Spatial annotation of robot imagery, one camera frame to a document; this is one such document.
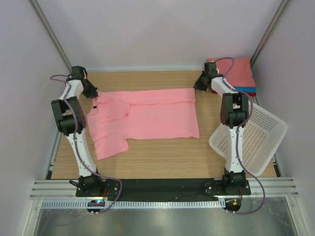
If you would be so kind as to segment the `pink t-shirt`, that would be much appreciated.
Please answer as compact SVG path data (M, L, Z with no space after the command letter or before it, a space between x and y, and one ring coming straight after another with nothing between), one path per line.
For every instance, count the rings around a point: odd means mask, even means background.
M128 151L128 139L199 138L193 88L99 92L87 115L96 157Z

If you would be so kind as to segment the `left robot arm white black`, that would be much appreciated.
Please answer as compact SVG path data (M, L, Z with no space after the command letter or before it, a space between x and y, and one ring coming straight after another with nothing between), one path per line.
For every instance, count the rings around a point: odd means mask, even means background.
M50 79L65 84L62 95L51 102L51 107L57 129L69 141L79 169L78 180L69 183L77 188L77 197L98 197L104 192L104 184L87 145L87 121L79 103L80 95L96 98L97 88L82 66L73 66L69 75L54 75Z

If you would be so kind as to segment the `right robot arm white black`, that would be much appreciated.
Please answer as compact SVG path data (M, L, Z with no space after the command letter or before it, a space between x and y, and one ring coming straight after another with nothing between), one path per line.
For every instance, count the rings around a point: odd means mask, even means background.
M203 91L211 89L221 97L219 130L226 136L227 144L224 174L222 179L210 179L204 183L207 195L250 195L242 164L242 138L245 125L252 114L248 96L237 91L218 73L215 62L204 63L204 70L194 88Z

